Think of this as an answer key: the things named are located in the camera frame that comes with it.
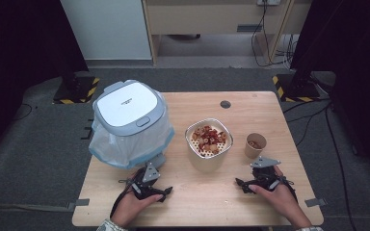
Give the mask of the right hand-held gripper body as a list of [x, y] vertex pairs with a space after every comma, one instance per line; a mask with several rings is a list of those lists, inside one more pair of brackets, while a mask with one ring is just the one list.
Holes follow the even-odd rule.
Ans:
[[252, 175], [254, 176], [251, 185], [257, 185], [267, 191], [273, 191], [282, 182], [281, 177], [275, 171], [275, 166], [279, 164], [279, 160], [262, 156], [255, 158], [251, 163]]

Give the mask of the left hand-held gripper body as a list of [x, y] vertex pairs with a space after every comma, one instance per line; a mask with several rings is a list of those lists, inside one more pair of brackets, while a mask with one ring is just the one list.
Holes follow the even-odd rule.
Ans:
[[132, 179], [132, 189], [138, 199], [145, 199], [151, 195], [160, 194], [153, 184], [160, 177], [159, 171], [152, 165], [140, 168]]

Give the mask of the brown paper cup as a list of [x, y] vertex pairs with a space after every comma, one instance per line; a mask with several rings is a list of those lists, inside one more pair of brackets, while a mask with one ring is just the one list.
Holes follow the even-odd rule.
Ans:
[[[260, 145], [262, 146], [262, 149], [255, 149], [255, 148], [250, 147], [248, 145], [248, 141], [256, 141], [260, 143]], [[266, 145], [267, 145], [267, 140], [264, 136], [258, 133], [251, 133], [246, 138], [245, 155], [248, 158], [255, 159], [261, 154], [262, 150], [266, 147]]]

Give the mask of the translucent plastic bin liner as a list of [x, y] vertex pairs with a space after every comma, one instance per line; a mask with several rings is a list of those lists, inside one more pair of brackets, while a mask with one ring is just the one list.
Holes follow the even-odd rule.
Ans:
[[173, 138], [169, 121], [158, 121], [142, 132], [121, 137], [109, 133], [100, 122], [92, 124], [89, 151], [100, 161], [117, 168], [130, 169], [163, 153]]

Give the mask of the cream container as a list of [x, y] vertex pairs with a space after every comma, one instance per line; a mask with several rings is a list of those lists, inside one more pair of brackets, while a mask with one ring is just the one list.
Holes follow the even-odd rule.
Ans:
[[201, 172], [214, 172], [218, 170], [225, 159], [225, 154], [220, 153], [214, 156], [201, 157], [198, 153], [193, 150], [188, 151], [188, 158], [191, 165], [198, 171]]

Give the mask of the metal bowl of snacks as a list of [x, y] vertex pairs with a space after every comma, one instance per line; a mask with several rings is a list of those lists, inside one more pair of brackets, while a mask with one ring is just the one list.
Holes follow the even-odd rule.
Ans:
[[203, 126], [203, 125], [210, 125], [214, 128], [216, 128], [217, 130], [219, 131], [224, 131], [227, 133], [227, 139], [226, 139], [226, 144], [225, 146], [222, 148], [221, 152], [220, 153], [226, 153], [226, 151], [233, 145], [233, 137], [232, 135], [230, 134], [230, 132], [227, 130], [227, 128], [219, 121], [217, 120], [216, 118], [207, 118], [207, 119], [204, 119], [204, 120], [201, 120], [201, 121], [198, 121], [194, 124], [192, 124], [185, 132], [185, 139], [187, 141], [187, 143], [189, 144], [191, 150], [195, 151], [196, 153], [197, 152], [197, 148], [195, 147], [195, 145], [193, 144], [193, 142], [191, 141], [191, 136], [192, 136], [192, 133], [199, 127], [199, 126]]

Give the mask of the grey white-lidded trash can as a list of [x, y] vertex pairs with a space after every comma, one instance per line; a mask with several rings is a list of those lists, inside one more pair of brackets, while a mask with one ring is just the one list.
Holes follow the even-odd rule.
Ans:
[[164, 96], [135, 80], [107, 87], [92, 107], [93, 122], [121, 137], [138, 134], [158, 121], [170, 121]]

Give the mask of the person's left hand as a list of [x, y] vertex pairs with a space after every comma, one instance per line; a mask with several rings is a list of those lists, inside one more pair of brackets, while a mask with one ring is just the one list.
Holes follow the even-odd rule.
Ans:
[[155, 194], [139, 200], [134, 193], [127, 192], [113, 212], [111, 222], [121, 228], [127, 228], [142, 210], [159, 201], [162, 197], [162, 194]]

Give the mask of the grey tape strip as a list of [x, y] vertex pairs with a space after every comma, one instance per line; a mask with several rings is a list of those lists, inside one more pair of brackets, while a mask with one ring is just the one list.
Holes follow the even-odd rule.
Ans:
[[88, 206], [90, 203], [90, 200], [88, 198], [83, 198], [83, 199], [77, 199], [75, 202], [69, 202], [66, 206], [66, 208], [73, 212], [76, 207], [79, 206]]
[[325, 206], [328, 204], [325, 198], [311, 198], [307, 199], [304, 203], [307, 207]]

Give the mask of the pile of food scraps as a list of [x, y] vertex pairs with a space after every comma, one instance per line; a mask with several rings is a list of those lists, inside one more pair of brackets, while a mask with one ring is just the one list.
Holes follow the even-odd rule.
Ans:
[[210, 125], [199, 126], [191, 136], [191, 141], [201, 156], [219, 154], [226, 144], [227, 133]]

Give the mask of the stand base with yellow-black stripes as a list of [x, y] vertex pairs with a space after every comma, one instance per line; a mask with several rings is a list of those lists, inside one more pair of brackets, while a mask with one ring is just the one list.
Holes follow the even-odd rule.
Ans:
[[95, 93], [99, 79], [94, 76], [67, 76], [57, 89], [54, 104], [89, 103]]
[[310, 102], [320, 99], [319, 91], [308, 79], [295, 74], [277, 74], [272, 80], [282, 102]]

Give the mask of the black curtain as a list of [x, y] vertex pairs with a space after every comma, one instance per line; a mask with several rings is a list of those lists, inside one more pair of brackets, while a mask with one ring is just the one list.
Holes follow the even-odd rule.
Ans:
[[312, 71], [335, 74], [332, 99], [357, 152], [370, 159], [370, 0], [313, 0], [292, 67], [294, 88]]
[[0, 0], [0, 138], [28, 88], [87, 69], [60, 0]]

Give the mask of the white panel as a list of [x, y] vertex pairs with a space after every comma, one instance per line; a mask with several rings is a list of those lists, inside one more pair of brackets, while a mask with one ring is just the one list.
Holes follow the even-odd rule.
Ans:
[[142, 0], [61, 0], [61, 4], [86, 60], [151, 59]]

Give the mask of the light wooden cabinet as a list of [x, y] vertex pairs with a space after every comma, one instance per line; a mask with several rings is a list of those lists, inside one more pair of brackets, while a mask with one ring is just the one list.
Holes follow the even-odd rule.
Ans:
[[260, 24], [256, 39], [265, 62], [274, 61], [284, 35], [301, 32], [313, 0], [281, 0], [257, 6], [256, 0], [142, 0], [151, 57], [157, 60], [163, 35], [238, 34], [238, 24]]

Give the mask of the white power strip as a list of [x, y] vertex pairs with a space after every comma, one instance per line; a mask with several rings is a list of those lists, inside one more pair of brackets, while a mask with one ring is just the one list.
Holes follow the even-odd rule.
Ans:
[[281, 0], [256, 0], [256, 5], [263, 6], [263, 7], [279, 6], [280, 3], [281, 3]]

